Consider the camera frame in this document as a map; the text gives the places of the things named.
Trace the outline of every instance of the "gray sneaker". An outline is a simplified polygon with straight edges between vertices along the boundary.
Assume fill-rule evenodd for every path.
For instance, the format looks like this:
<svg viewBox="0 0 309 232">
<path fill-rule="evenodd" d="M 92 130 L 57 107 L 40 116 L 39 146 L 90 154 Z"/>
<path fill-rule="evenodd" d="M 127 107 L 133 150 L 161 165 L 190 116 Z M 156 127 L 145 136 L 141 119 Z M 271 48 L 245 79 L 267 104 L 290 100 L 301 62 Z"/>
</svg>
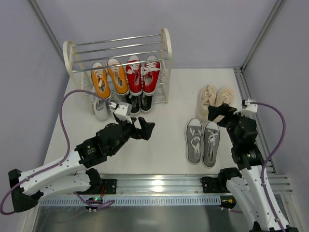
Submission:
<svg viewBox="0 0 309 232">
<path fill-rule="evenodd" d="M 205 145 L 202 162 L 208 168 L 212 168 L 216 164 L 219 141 L 220 131 L 218 125 L 214 122 L 207 123 L 204 129 Z"/>
<path fill-rule="evenodd" d="M 187 159 L 191 164 L 197 164 L 202 154 L 202 123 L 199 119 L 193 118 L 187 125 L 185 138 L 187 141 Z"/>
</svg>

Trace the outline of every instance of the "shoe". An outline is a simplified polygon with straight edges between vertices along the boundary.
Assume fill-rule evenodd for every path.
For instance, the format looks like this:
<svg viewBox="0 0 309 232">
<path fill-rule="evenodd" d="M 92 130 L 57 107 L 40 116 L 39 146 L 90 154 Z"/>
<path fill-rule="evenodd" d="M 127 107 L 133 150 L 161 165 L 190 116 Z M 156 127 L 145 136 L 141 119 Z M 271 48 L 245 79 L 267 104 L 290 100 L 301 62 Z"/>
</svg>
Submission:
<svg viewBox="0 0 309 232">
<path fill-rule="evenodd" d="M 104 99 L 108 99 L 111 96 L 111 91 L 107 84 L 106 70 L 100 62 L 92 65 L 92 68 L 98 67 L 102 67 L 102 69 L 91 70 L 91 79 L 97 94 Z"/>
<path fill-rule="evenodd" d="M 92 96 L 92 110 L 99 121 L 108 119 L 108 111 L 106 102 L 98 97 Z"/>
<path fill-rule="evenodd" d="M 217 89 L 215 86 L 205 86 L 200 94 L 197 106 L 197 118 L 202 122 L 208 122 L 208 106 L 214 106 Z"/>
<path fill-rule="evenodd" d="M 126 101 L 132 105 L 130 115 L 137 115 L 140 112 L 140 96 L 126 95 Z"/>
<path fill-rule="evenodd" d="M 197 164 L 202 155 L 202 123 L 193 118 L 187 125 L 185 138 L 187 141 L 187 160 L 190 164 Z"/>
<path fill-rule="evenodd" d="M 152 96 L 147 96 L 145 94 L 141 95 L 140 108 L 144 113 L 147 113 L 151 110 L 152 101 Z"/>
<path fill-rule="evenodd" d="M 220 130 L 215 122 L 208 122 L 204 129 L 204 155 L 202 163 L 207 168 L 216 164 L 220 141 Z"/>
<path fill-rule="evenodd" d="M 223 87 L 217 93 L 216 107 L 222 105 L 223 103 L 228 104 L 229 106 L 233 103 L 234 91 L 230 87 Z M 216 117 L 214 122 L 220 122 L 224 117 L 219 115 Z"/>
<path fill-rule="evenodd" d="M 138 56 L 130 56 L 127 63 L 140 61 Z M 129 82 L 129 90 L 133 96 L 141 94 L 141 64 L 130 64 L 126 66 L 126 76 Z"/>
<path fill-rule="evenodd" d="M 116 104 L 119 104 L 120 102 L 124 102 L 123 96 L 119 96 L 117 94 L 116 90 L 112 90 L 111 91 L 111 97 L 110 97 L 109 101 L 113 102 L 113 103 L 116 103 Z M 115 112 L 115 109 L 112 109 L 110 107 L 109 107 L 109 109 L 110 109 L 111 114 L 113 114 Z"/>
<path fill-rule="evenodd" d="M 141 76 L 143 77 L 143 93 L 147 96 L 153 95 L 156 88 L 156 83 L 160 75 L 160 62 L 152 61 L 156 60 L 158 57 L 150 55 L 147 60 L 149 62 L 145 63 L 145 66 L 141 68 Z"/>
<path fill-rule="evenodd" d="M 121 64 L 118 60 L 112 58 L 107 61 L 107 66 Z M 123 66 L 108 68 L 108 73 L 112 78 L 115 89 L 119 95 L 126 95 L 129 87 L 126 82 L 126 73 Z"/>
</svg>

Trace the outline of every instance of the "red sneaker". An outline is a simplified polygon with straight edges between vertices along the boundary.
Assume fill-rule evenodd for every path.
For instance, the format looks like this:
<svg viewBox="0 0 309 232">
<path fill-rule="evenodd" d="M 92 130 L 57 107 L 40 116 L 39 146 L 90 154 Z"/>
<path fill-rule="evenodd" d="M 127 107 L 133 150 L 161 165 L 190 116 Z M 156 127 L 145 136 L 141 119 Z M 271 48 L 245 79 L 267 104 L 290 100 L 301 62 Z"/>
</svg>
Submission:
<svg viewBox="0 0 309 232">
<path fill-rule="evenodd" d="M 130 56 L 127 63 L 140 61 L 138 56 Z M 140 75 L 141 64 L 130 64 L 126 66 L 126 77 L 129 82 L 130 93 L 133 96 L 141 94 L 141 75 Z"/>
<path fill-rule="evenodd" d="M 151 62 L 151 60 L 156 59 L 158 59 L 158 57 L 150 55 L 147 58 L 149 62 L 146 62 L 145 66 L 141 68 L 141 75 L 144 79 L 143 92 L 147 96 L 151 96 L 154 94 L 156 83 L 160 75 L 160 69 L 161 69 L 160 62 L 159 61 Z"/>
</svg>

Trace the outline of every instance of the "white shoe rack frame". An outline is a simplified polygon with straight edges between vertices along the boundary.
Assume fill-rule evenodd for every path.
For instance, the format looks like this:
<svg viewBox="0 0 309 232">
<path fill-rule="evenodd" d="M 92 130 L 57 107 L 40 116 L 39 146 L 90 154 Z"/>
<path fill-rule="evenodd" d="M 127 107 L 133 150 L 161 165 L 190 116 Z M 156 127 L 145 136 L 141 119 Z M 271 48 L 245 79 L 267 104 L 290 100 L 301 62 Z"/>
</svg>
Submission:
<svg viewBox="0 0 309 232">
<path fill-rule="evenodd" d="M 99 48 L 95 50 L 87 50 L 87 51 L 78 51 L 77 48 L 85 46 L 85 45 L 93 45 L 93 44 L 105 44 L 108 42 L 118 42 L 118 41 L 134 41 L 134 39 L 140 39 L 140 38 L 148 38 L 148 37 L 159 37 L 160 41 L 152 42 L 152 43 L 138 43 L 138 44 L 129 44 L 125 46 L 117 46 L 117 47 L 108 47 L 108 48 Z M 123 55 L 117 55 L 117 56 L 107 56 L 107 57 L 99 57 L 99 58 L 91 58 L 91 59 L 82 59 L 81 54 L 84 53 L 95 53 L 95 52 L 104 52 L 104 51 L 113 51 L 116 49 L 123 49 L 123 48 L 132 48 L 132 47 L 139 47 L 139 46 L 145 46 L 149 47 L 153 44 L 160 44 L 159 50 L 150 50 L 146 49 L 144 52 L 136 52 L 136 53 L 130 53 L 130 54 L 123 54 Z M 70 75 L 70 78 L 74 82 L 76 88 L 81 88 L 84 90 L 92 91 L 93 89 L 93 83 L 91 79 L 91 70 L 98 70 L 102 69 L 102 67 L 99 68 L 86 68 L 85 63 L 87 62 L 100 62 L 102 60 L 106 61 L 111 58 L 123 58 L 123 57 L 129 57 L 133 55 L 142 55 L 142 54 L 160 54 L 158 59 L 152 60 L 152 61 L 159 61 L 161 64 L 161 70 L 160 70 L 160 76 L 157 82 L 157 88 L 154 93 L 154 96 L 157 95 L 163 95 L 164 97 L 161 98 L 162 100 L 156 101 L 155 97 L 153 97 L 153 104 L 156 103 L 165 103 L 168 104 L 169 102 L 169 84 L 170 84 L 170 72 L 172 68 L 172 49 L 171 49 L 171 42 L 170 42 L 170 36 L 169 31 L 167 28 L 161 29 L 160 34 L 154 34 L 154 35 L 145 35 L 145 36 L 135 36 L 135 37 L 127 37 L 122 39 L 114 39 L 114 40 L 104 40 L 104 41 L 97 41 L 97 42 L 90 42 L 90 43 L 80 43 L 75 44 L 73 41 L 65 41 L 63 43 L 63 58 L 65 62 L 66 69 Z M 132 62 L 129 64 L 144 64 L 146 60 L 141 60 L 137 62 Z M 79 69 L 73 69 L 74 66 L 78 65 Z M 110 65 L 110 66 L 104 66 L 103 68 L 107 69 L 111 67 L 119 67 L 119 66 L 126 66 L 128 63 L 122 63 L 119 65 Z M 108 81 L 108 85 L 111 88 L 113 86 L 112 81 Z"/>
</svg>

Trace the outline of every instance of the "white shoelace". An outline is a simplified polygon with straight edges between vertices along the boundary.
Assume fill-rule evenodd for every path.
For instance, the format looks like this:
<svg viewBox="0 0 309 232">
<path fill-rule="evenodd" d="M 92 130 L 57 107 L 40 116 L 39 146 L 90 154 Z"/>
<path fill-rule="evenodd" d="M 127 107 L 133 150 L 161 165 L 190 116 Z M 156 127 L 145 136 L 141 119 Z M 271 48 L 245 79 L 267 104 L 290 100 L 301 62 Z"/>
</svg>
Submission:
<svg viewBox="0 0 309 232">
<path fill-rule="evenodd" d="M 157 62 L 147 62 L 144 67 L 141 68 L 141 74 L 145 76 L 149 72 L 159 71 L 160 69 L 156 67 Z"/>
<path fill-rule="evenodd" d="M 222 97 L 224 97 L 223 103 L 226 103 L 226 104 L 230 103 L 231 95 L 229 95 L 228 93 L 223 93 Z"/>
<path fill-rule="evenodd" d="M 111 67 L 111 70 L 114 75 L 119 76 L 119 67 Z"/>
<path fill-rule="evenodd" d="M 103 69 L 98 69 L 98 70 L 93 70 L 95 76 L 97 77 L 97 79 L 99 79 L 99 83 L 98 86 L 102 87 L 103 81 L 101 80 L 101 78 L 103 77 Z"/>
<path fill-rule="evenodd" d="M 208 99 L 210 97 L 214 97 L 214 92 L 210 88 L 207 87 L 207 91 L 205 92 L 205 96 L 208 97 Z"/>
<path fill-rule="evenodd" d="M 193 139 L 191 140 L 191 145 L 194 149 L 194 157 L 196 159 L 199 159 L 200 157 L 200 151 L 201 151 L 201 135 L 202 135 L 202 130 L 197 130 L 198 133 L 195 133 L 195 130 L 190 128 L 190 132 L 192 134 Z"/>
<path fill-rule="evenodd" d="M 208 137 L 208 158 L 209 161 L 212 162 L 213 160 L 213 146 L 215 145 L 216 142 L 216 136 L 218 135 L 218 133 L 213 133 L 211 130 L 208 130 L 208 132 L 210 132 L 210 136 Z"/>
<path fill-rule="evenodd" d="M 139 70 L 140 64 L 130 64 L 130 68 L 131 68 L 131 69 L 129 69 L 128 71 L 126 71 L 126 73 L 128 73 L 128 74 L 133 74 L 133 73 L 135 73 L 136 71 Z"/>
</svg>

